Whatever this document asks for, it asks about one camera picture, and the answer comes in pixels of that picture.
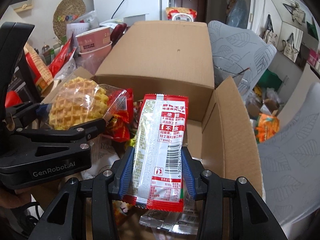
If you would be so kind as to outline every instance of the gray leaf-patterned cushion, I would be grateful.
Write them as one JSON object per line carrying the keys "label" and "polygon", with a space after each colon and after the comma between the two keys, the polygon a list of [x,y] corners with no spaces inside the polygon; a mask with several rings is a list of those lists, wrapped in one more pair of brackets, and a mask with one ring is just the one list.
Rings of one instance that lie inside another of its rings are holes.
{"label": "gray leaf-patterned cushion", "polygon": [[[211,21],[208,30],[213,56],[230,59],[242,69],[250,67],[250,71],[245,72],[244,79],[249,81],[252,90],[276,55],[276,48],[267,45],[251,30],[231,27],[218,21]],[[225,69],[230,72],[238,71],[232,64],[226,65]],[[245,84],[240,84],[239,91],[244,87]],[[246,100],[249,92],[242,96],[243,100]]]}
{"label": "gray leaf-patterned cushion", "polygon": [[281,131],[258,144],[266,203],[281,225],[320,208],[320,83]]}

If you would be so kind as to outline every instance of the orange snack bag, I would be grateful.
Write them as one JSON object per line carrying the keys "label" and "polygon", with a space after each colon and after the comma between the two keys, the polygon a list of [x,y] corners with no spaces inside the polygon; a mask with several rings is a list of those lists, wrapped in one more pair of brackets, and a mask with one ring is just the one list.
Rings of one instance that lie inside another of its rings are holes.
{"label": "orange snack bag", "polygon": [[257,125],[254,128],[257,143],[262,143],[273,137],[280,129],[279,119],[266,115],[259,114]]}

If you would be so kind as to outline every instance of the snack bag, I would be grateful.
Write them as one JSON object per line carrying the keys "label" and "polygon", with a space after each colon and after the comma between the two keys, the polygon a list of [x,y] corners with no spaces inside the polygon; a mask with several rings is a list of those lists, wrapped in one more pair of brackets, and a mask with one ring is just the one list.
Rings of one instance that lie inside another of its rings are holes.
{"label": "snack bag", "polygon": [[[127,97],[123,100],[120,109],[113,115],[112,119],[106,127],[104,135],[116,142],[125,142],[130,140],[130,131],[128,125],[133,119],[133,93],[132,89],[127,89]],[[113,97],[118,97],[119,91],[111,94]]]}
{"label": "snack bag", "polygon": [[145,95],[125,202],[142,208],[182,212],[181,147],[187,117],[188,98]]}
{"label": "snack bag", "polygon": [[196,17],[197,17],[197,11],[189,8],[184,8],[184,7],[167,7],[165,11],[167,13],[168,20],[172,20],[172,18],[176,14],[180,14],[180,13],[189,15],[190,17],[192,17],[193,21],[196,20]]}
{"label": "snack bag", "polygon": [[43,93],[53,81],[52,74],[38,53],[28,43],[24,46],[24,53],[26,55],[28,65],[35,74],[33,83],[36,85],[36,88]]}
{"label": "snack bag", "polygon": [[55,130],[68,130],[98,118],[108,122],[127,96],[126,90],[72,76],[48,106],[48,124]]}
{"label": "snack bag", "polygon": [[70,59],[71,55],[73,56],[73,53],[75,52],[75,49],[73,49],[73,51],[71,52],[71,55],[69,54],[71,39],[72,38],[70,38],[68,42],[62,47],[59,54],[54,58],[54,60],[49,65],[49,70],[53,77],[59,72],[59,70],[65,64],[66,57]]}
{"label": "snack bag", "polygon": [[266,114],[259,114],[254,133],[257,143],[262,143],[273,137],[280,129],[279,119]]}

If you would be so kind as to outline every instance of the snack package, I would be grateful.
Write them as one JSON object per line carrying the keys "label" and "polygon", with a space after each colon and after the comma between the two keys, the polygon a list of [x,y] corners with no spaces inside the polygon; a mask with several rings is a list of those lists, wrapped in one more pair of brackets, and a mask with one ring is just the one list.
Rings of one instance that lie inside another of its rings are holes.
{"label": "snack package", "polygon": [[71,75],[49,104],[47,123],[55,130],[68,130],[98,118],[108,122],[127,96],[126,90]]}
{"label": "snack package", "polygon": [[196,20],[196,17],[197,17],[197,11],[195,11],[193,9],[189,9],[189,8],[167,7],[165,9],[165,11],[167,12],[168,20],[172,20],[172,18],[174,17],[175,14],[187,14],[188,16],[192,17],[193,21]]}
{"label": "snack package", "polygon": [[254,133],[257,143],[262,143],[273,137],[280,129],[280,121],[274,116],[259,114]]}
{"label": "snack package", "polygon": [[[125,142],[130,140],[130,132],[128,125],[133,119],[133,93],[132,89],[127,89],[128,95],[120,109],[113,115],[112,119],[106,127],[104,136],[111,138],[116,142]],[[111,94],[110,99],[118,97],[119,91]]]}
{"label": "snack package", "polygon": [[24,53],[26,55],[28,65],[35,76],[33,82],[36,85],[36,88],[43,93],[53,81],[52,74],[37,52],[28,43],[24,46]]}
{"label": "snack package", "polygon": [[71,55],[69,55],[69,48],[70,48],[71,38],[68,40],[68,42],[61,48],[59,54],[54,58],[54,60],[49,65],[49,70],[53,77],[59,72],[59,70],[62,68],[62,66],[65,64],[66,57],[68,56],[68,59],[71,58]]}
{"label": "snack package", "polygon": [[184,193],[183,212],[148,210],[141,216],[139,224],[172,233],[196,235],[199,227],[199,214],[196,209],[196,202],[186,190]]}
{"label": "snack package", "polygon": [[145,95],[125,202],[142,208],[182,212],[181,147],[187,117],[188,98]]}

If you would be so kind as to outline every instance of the cardboard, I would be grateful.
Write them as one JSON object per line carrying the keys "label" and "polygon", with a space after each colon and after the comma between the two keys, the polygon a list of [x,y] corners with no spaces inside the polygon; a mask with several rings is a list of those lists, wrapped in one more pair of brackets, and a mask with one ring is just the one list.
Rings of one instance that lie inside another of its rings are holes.
{"label": "cardboard", "polygon": [[[90,78],[84,69],[78,69],[77,74]],[[262,195],[258,148],[237,87],[233,79],[228,78],[214,90],[206,24],[135,23],[101,64],[94,80],[100,84],[132,88],[134,100],[143,99],[147,93],[188,96],[188,149],[191,155],[202,159],[206,169],[221,177],[246,177]],[[45,102],[52,100],[56,90]],[[120,239],[154,239],[150,229],[138,224],[138,215],[119,228]]]}

